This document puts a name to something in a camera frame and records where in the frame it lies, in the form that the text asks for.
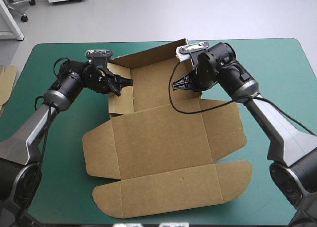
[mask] black cable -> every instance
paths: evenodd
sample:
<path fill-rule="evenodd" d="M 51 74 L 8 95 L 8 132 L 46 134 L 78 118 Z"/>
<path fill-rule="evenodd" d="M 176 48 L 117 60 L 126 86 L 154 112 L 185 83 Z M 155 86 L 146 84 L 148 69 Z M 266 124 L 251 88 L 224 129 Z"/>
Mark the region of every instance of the black cable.
<path fill-rule="evenodd" d="M 68 74 L 68 73 L 65 73 L 65 69 L 68 67 L 68 65 L 67 65 L 67 67 L 64 67 L 64 68 L 63 68 L 63 71 L 60 71 L 61 74 L 56 74 L 56 72 L 55 72 L 55 67 L 56 67 L 56 65 L 57 65 L 60 61 L 65 60 L 65 59 L 67 60 L 68 65 L 69 65 L 70 59 L 69 59 L 68 57 L 60 57 L 58 60 L 55 61 L 54 65 L 53 65 L 53 73 L 54 73 L 55 77 L 58 79 L 58 83 L 59 83 L 59 84 L 60 84 L 60 77 L 61 77 L 62 75 L 67 75 L 67 74 Z"/>
<path fill-rule="evenodd" d="M 232 102 L 235 102 L 235 101 L 238 101 L 238 100 L 241 100 L 241 99 L 245 99 L 245 98 L 247 98 L 247 99 L 252 99 L 252 97 L 250 97 L 250 96 L 238 97 L 238 98 L 236 98 L 236 99 L 233 99 L 233 100 L 228 101 L 228 102 L 226 102 L 226 103 L 220 104 L 220 105 L 218 105 L 218 106 L 210 107 L 210 108 L 203 109 L 203 110 L 199 110 L 199 111 L 194 111 L 194 112 L 181 111 L 181 110 L 179 110 L 179 109 L 175 106 L 175 104 L 174 104 L 174 102 L 173 102 L 173 100 L 172 100 L 172 97 L 171 97 L 171 92 L 170 92 L 171 82 L 172 82 L 174 73 L 175 73 L 177 67 L 179 66 L 179 64 L 180 64 L 180 62 L 178 62 L 177 65 L 174 67 L 174 70 L 173 70 L 172 75 L 171 75 L 171 77 L 169 78 L 169 82 L 168 82 L 168 97 L 169 97 L 169 102 L 170 102 L 170 104 L 172 105 L 172 107 L 173 107 L 177 112 L 180 112 L 180 113 L 182 113 L 182 114 L 197 114 L 197 113 L 202 113 L 202 112 L 211 111 L 211 110 L 214 110 L 214 109 L 217 109 L 217 108 L 220 108 L 220 107 L 224 107 L 224 106 L 226 106 L 226 105 L 228 105 L 228 104 L 230 104 L 230 103 L 232 103 Z"/>
<path fill-rule="evenodd" d="M 289 118 L 291 121 L 297 123 L 300 127 L 302 127 L 304 130 L 306 130 L 309 134 L 315 135 L 315 133 L 313 133 L 310 129 L 308 129 L 306 126 L 304 126 L 302 123 L 300 123 L 299 121 L 295 120 L 293 117 L 291 117 L 290 115 L 288 115 L 286 112 L 284 112 L 280 107 L 278 107 L 276 104 L 274 104 L 272 101 L 263 98 L 263 97 L 253 97 L 253 99 L 257 99 L 260 101 L 264 101 L 269 103 L 270 105 L 272 105 L 275 109 L 277 109 L 279 112 L 281 112 L 284 116 L 286 116 L 287 118 Z"/>

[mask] cardboard box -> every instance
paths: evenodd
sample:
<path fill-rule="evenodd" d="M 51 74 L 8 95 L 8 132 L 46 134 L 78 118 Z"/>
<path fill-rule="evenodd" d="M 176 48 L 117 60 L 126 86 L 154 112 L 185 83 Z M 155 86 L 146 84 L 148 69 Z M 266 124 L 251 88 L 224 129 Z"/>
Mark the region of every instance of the cardboard box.
<path fill-rule="evenodd" d="M 8 66 L 6 69 L 0 65 L 0 115 L 2 106 L 9 100 L 16 76 L 16 67 Z"/>
<path fill-rule="evenodd" d="M 221 204 L 248 186 L 247 161 L 215 164 L 242 148 L 245 134 L 236 104 L 199 114 L 181 114 L 169 104 L 168 80 L 180 40 L 112 60 L 114 73 L 134 79 L 120 97 L 109 96 L 111 120 L 86 133 L 83 147 L 89 175 L 121 181 L 93 191 L 107 215 L 129 218 Z M 191 64 L 181 64 L 175 79 Z M 173 92 L 175 105 L 196 111 L 224 101 Z"/>

